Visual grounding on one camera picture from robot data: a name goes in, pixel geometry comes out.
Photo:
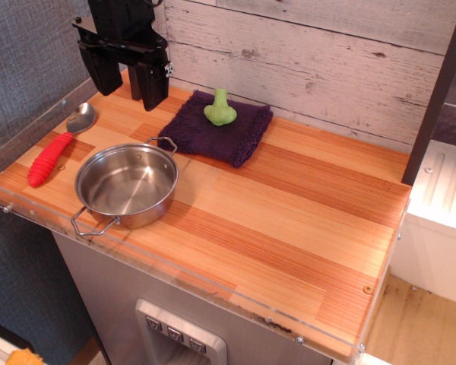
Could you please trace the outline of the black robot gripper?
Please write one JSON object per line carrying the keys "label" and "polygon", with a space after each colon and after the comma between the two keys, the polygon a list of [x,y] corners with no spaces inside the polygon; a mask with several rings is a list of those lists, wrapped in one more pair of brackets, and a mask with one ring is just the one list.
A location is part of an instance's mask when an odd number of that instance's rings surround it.
{"label": "black robot gripper", "polygon": [[108,96],[122,86],[119,63],[129,65],[131,95],[154,110],[169,94],[168,42],[154,29],[161,1],[89,1],[91,16],[77,16],[81,58],[97,90]]}

